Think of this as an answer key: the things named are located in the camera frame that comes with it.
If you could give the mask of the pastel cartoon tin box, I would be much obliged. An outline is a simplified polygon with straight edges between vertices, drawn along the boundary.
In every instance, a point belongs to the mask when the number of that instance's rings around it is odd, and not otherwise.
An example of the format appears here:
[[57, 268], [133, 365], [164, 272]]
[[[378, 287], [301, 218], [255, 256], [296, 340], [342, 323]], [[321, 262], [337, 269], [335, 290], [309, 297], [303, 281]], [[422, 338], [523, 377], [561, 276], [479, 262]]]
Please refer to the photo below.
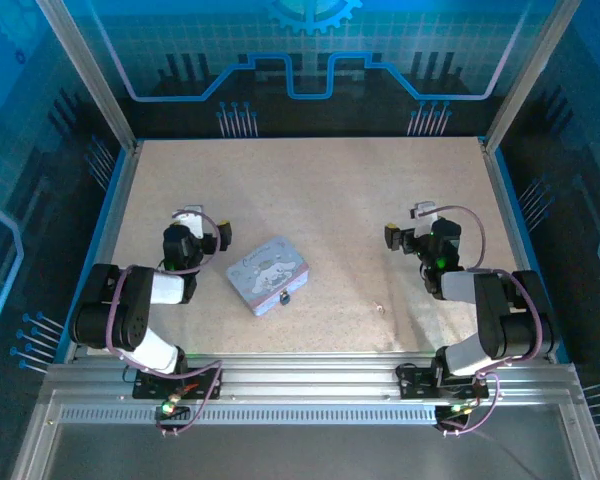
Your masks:
[[228, 267], [226, 276], [251, 312], [261, 316], [282, 305], [282, 290], [291, 297], [307, 283], [309, 265], [286, 237], [276, 236]]

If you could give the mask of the blue table edge strip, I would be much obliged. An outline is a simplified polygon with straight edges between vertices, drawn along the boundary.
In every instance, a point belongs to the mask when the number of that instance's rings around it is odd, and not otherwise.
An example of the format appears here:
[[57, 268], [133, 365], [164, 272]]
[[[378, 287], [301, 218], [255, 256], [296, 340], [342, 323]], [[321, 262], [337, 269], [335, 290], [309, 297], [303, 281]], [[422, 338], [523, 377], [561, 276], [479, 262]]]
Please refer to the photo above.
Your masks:
[[535, 271], [540, 277], [549, 305], [553, 306], [531, 242], [529, 229], [518, 203], [509, 168], [500, 148], [497, 148], [494, 153], [486, 154], [485, 165], [513, 253], [516, 269]]
[[74, 310], [78, 304], [78, 300], [82, 293], [83, 287], [86, 284], [91, 267], [95, 263], [96, 254], [97, 254], [100, 244], [102, 242], [105, 224], [106, 224], [107, 218], [109, 216], [109, 213], [110, 213], [110, 210], [111, 210], [111, 207], [113, 204], [113, 200], [114, 200], [114, 195], [117, 190], [118, 182], [120, 180], [122, 170], [123, 170], [123, 167], [125, 166], [127, 158], [128, 158], [128, 151], [125, 149], [121, 149], [120, 153], [118, 154], [118, 157], [116, 159], [116, 164], [114, 166], [112, 177], [109, 182], [109, 186], [106, 190], [104, 200], [103, 200], [103, 203], [102, 203], [102, 206], [100, 209], [100, 213], [99, 213], [96, 225], [94, 227], [93, 235], [92, 235], [92, 238], [91, 238], [91, 241], [89, 244], [89, 248], [88, 248], [86, 256], [85, 256], [81, 274], [79, 276], [79, 279], [78, 279], [78, 282], [76, 285], [76, 290], [73, 295], [73, 298], [72, 298], [72, 301], [71, 301], [71, 304], [69, 307], [69, 311], [68, 311], [68, 314], [66, 317], [66, 324], [65, 324], [65, 327], [61, 334], [58, 347], [56, 348], [56, 353], [55, 353], [55, 357], [54, 357], [54, 361], [53, 361], [54, 364], [62, 364], [66, 361], [67, 352], [68, 352], [70, 344], [71, 344], [71, 340], [69, 337], [70, 321], [71, 321], [72, 315], [74, 313]]

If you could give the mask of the grey metal sheet panel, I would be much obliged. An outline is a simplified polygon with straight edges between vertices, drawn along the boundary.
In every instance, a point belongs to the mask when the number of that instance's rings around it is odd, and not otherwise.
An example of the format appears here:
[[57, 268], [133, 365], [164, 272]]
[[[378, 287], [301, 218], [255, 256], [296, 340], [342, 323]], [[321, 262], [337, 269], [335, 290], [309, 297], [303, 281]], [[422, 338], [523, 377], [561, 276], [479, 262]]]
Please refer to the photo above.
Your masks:
[[501, 404], [464, 435], [434, 425], [65, 424], [39, 403], [4, 480], [600, 480], [581, 404]]

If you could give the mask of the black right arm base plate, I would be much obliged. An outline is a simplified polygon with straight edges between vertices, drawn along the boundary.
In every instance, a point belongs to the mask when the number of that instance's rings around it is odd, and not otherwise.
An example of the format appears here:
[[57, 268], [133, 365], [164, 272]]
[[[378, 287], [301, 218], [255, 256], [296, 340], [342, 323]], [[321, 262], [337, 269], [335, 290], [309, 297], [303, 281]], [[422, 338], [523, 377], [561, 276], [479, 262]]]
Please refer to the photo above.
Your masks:
[[475, 377], [446, 375], [442, 367], [403, 363], [394, 373], [402, 400], [486, 400], [489, 397], [488, 387]]

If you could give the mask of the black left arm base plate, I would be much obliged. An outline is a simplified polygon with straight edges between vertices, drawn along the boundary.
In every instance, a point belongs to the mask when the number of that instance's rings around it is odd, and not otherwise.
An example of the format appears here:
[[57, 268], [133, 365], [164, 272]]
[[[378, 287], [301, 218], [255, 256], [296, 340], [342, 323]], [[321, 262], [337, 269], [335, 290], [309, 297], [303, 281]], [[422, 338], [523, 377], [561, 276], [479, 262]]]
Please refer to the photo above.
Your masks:
[[170, 380], [137, 372], [133, 381], [132, 397], [143, 400], [165, 400], [171, 395], [180, 396], [184, 400], [203, 400], [208, 391], [210, 399], [220, 397], [222, 375], [215, 382], [213, 378], [217, 368], [183, 380]]

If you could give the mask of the aluminium frame rail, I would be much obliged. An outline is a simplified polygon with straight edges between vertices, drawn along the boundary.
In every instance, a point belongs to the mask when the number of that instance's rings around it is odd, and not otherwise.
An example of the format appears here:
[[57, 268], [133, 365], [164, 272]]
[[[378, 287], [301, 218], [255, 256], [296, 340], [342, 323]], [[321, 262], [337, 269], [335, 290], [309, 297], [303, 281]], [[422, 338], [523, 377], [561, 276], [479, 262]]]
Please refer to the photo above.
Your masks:
[[[221, 404], [397, 404], [395, 369], [403, 363], [429, 367], [425, 354], [295, 353], [222, 356]], [[82, 356], [49, 368], [39, 399], [50, 403], [126, 405], [132, 387], [122, 363], [109, 356]], [[506, 406], [581, 404], [585, 397], [574, 366], [546, 360], [497, 370]]]

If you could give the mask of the aluminium frame post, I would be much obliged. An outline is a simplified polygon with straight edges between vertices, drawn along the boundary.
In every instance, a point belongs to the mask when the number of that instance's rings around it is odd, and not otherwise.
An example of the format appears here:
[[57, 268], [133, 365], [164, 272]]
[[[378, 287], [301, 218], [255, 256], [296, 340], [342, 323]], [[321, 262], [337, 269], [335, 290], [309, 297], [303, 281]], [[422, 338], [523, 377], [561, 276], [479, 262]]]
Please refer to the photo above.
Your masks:
[[571, 23], [582, 0], [555, 0], [537, 41], [506, 95], [483, 141], [483, 152], [494, 156], [535, 83]]
[[35, 0], [121, 147], [137, 140], [103, 72], [63, 0]]

